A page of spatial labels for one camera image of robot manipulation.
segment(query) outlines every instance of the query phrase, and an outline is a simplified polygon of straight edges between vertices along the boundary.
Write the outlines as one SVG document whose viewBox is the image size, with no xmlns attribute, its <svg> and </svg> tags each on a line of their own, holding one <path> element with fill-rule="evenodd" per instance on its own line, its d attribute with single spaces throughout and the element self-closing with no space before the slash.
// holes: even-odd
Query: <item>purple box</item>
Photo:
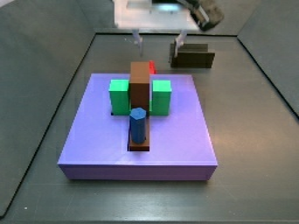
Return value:
<svg viewBox="0 0 299 224">
<path fill-rule="evenodd" d="M 208 180 L 217 167 L 189 75 L 150 75 L 172 82 L 168 116 L 149 116 L 150 150 L 126 151 L 128 116 L 110 115 L 108 85 L 128 74 L 90 75 L 58 167 L 68 179 Z"/>
</svg>

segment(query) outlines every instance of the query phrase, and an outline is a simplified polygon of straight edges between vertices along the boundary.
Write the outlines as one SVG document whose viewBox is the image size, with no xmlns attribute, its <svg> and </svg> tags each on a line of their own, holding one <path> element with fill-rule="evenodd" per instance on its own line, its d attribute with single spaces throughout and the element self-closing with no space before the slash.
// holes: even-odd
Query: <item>brown block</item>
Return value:
<svg viewBox="0 0 299 224">
<path fill-rule="evenodd" d="M 149 83 L 129 83 L 129 100 L 134 105 L 149 103 Z"/>
<path fill-rule="evenodd" d="M 149 83 L 149 62 L 130 62 L 129 83 Z"/>
<path fill-rule="evenodd" d="M 142 108 L 149 114 L 149 62 L 130 63 L 129 76 L 130 108 Z"/>
<path fill-rule="evenodd" d="M 145 119 L 145 140 L 142 143 L 134 143 L 128 133 L 128 150 L 129 151 L 149 151 L 149 119 Z"/>
</svg>

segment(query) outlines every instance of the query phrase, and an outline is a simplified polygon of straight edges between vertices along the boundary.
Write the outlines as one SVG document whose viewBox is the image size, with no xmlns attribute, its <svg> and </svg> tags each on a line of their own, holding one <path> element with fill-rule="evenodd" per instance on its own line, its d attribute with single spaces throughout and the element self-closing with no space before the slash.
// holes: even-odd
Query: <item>block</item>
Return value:
<svg viewBox="0 0 299 224">
<path fill-rule="evenodd" d="M 129 134 L 133 143 L 141 144 L 145 141 L 145 111 L 141 108 L 130 110 Z"/>
<path fill-rule="evenodd" d="M 128 116 L 129 115 L 128 80 L 110 80 L 108 93 L 113 115 Z"/>
<path fill-rule="evenodd" d="M 142 143 L 134 143 L 130 135 L 128 135 L 128 150 L 129 151 L 149 151 L 149 119 L 145 119 L 145 138 Z"/>
<path fill-rule="evenodd" d="M 129 75 L 129 101 L 134 107 L 149 105 L 149 63 L 132 62 Z"/>
<path fill-rule="evenodd" d="M 172 84 L 168 80 L 153 80 L 152 85 L 152 116 L 168 116 L 172 95 Z"/>
<path fill-rule="evenodd" d="M 174 43 L 170 44 L 169 61 L 170 67 L 210 68 L 214 52 L 208 52 L 206 44 L 184 44 L 173 57 Z"/>
<path fill-rule="evenodd" d="M 145 105 L 149 102 L 149 82 L 129 83 L 129 100 L 130 104 Z"/>
<path fill-rule="evenodd" d="M 113 77 L 125 79 L 129 74 L 113 74 Z M 108 91 L 102 91 L 108 89 L 110 74 L 90 75 L 58 160 L 68 179 L 184 181 L 210 178 L 217 159 L 192 76 L 157 74 L 150 79 L 172 81 L 174 101 L 170 101 L 168 117 L 150 116 L 150 140 L 149 136 L 145 138 L 150 151 L 144 153 L 126 151 L 129 116 L 113 117 L 102 112 L 110 107 Z M 145 143 L 138 145 L 138 150 L 142 147 L 149 149 Z"/>
</svg>

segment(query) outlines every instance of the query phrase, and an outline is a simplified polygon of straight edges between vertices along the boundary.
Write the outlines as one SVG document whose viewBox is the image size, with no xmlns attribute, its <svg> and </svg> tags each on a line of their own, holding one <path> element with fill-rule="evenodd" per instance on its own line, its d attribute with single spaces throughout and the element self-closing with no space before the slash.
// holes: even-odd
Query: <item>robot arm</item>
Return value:
<svg viewBox="0 0 299 224">
<path fill-rule="evenodd" d="M 224 14 L 213 0 L 176 0 L 189 11 L 190 17 L 201 31 L 213 28 L 222 20 Z"/>
</svg>

